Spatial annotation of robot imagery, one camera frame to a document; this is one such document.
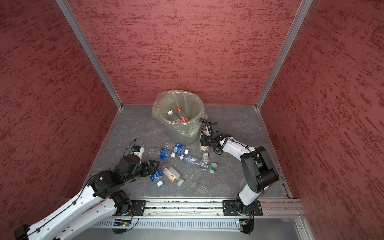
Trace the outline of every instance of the red wall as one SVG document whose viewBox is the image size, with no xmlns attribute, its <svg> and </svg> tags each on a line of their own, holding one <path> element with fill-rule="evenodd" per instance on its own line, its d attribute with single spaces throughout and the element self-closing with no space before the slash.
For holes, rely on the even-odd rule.
<svg viewBox="0 0 384 240">
<path fill-rule="evenodd" d="M 0 235 L 78 192 L 117 107 L 54 0 L 0 3 Z"/>
<path fill-rule="evenodd" d="M 384 239 L 384 3 L 315 0 L 262 106 L 317 240 Z"/>
<path fill-rule="evenodd" d="M 301 0 L 68 0 L 125 104 L 255 104 Z"/>
</svg>

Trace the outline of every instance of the plastic trash bag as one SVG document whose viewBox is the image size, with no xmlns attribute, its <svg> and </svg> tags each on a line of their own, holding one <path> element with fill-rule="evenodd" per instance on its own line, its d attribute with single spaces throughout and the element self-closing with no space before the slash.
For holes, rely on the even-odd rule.
<svg viewBox="0 0 384 240">
<path fill-rule="evenodd" d="M 176 108 L 188 116 L 189 122 L 173 123 L 168 121 L 167 112 L 172 110 L 178 115 Z M 152 116 L 166 127 L 166 132 L 172 142 L 185 146 L 191 145 L 197 139 L 202 123 L 199 118 L 207 119 L 203 101 L 194 93 L 183 90 L 170 90 L 159 93 L 152 107 Z"/>
</svg>

